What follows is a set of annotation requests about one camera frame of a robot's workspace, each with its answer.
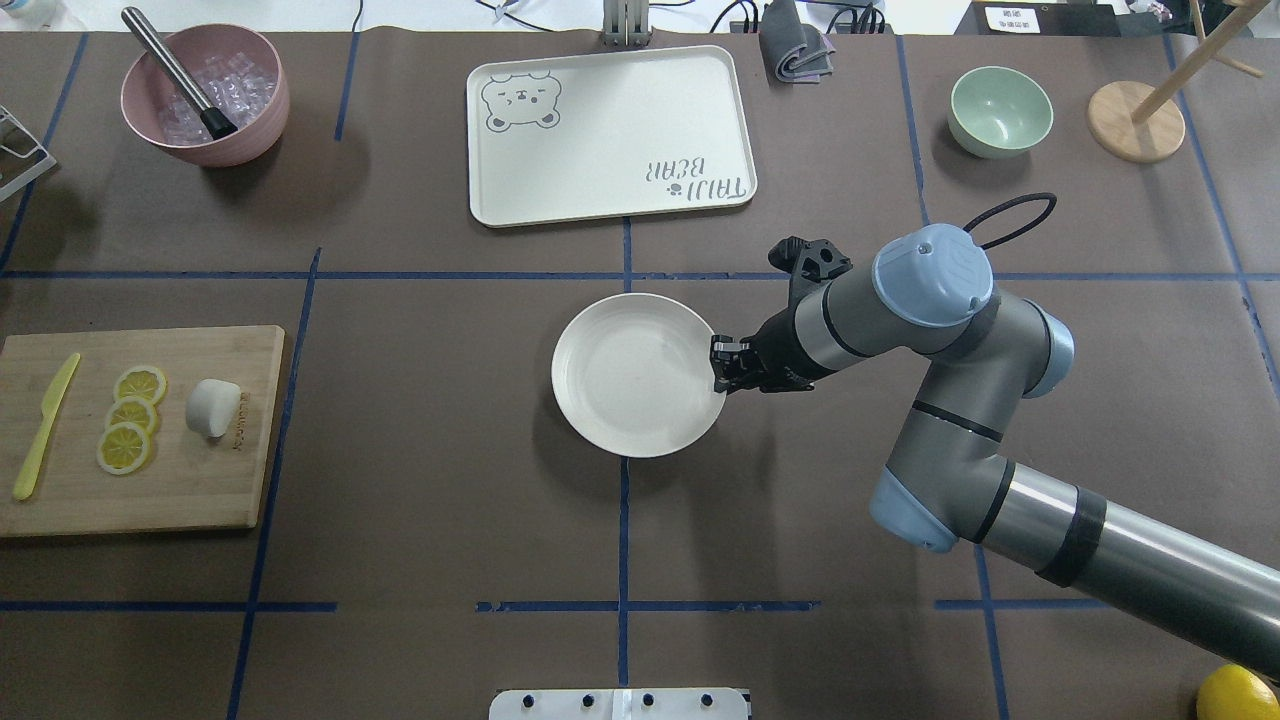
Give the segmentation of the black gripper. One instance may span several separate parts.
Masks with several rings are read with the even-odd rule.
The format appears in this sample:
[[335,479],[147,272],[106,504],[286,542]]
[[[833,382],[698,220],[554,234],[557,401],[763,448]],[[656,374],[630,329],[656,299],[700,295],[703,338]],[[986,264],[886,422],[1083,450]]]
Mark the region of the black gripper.
[[714,375],[713,391],[717,393],[731,395],[746,389],[762,393],[801,391],[801,379],[787,369],[769,370],[749,338],[737,342],[731,336],[713,336],[710,368]]

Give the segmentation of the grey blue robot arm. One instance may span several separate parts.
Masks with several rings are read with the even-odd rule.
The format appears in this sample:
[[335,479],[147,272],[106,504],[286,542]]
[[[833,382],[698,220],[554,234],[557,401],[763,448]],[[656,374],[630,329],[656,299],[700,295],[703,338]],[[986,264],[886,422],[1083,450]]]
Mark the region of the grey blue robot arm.
[[716,389],[810,391],[909,348],[929,368],[879,475],[872,516],[937,553],[970,541],[1268,679],[1279,667],[1277,571],[1001,455],[1024,398],[1074,360],[1070,331],[1004,292],[963,228],[932,224],[869,264],[826,240],[781,240],[787,307],[754,334],[716,334]]

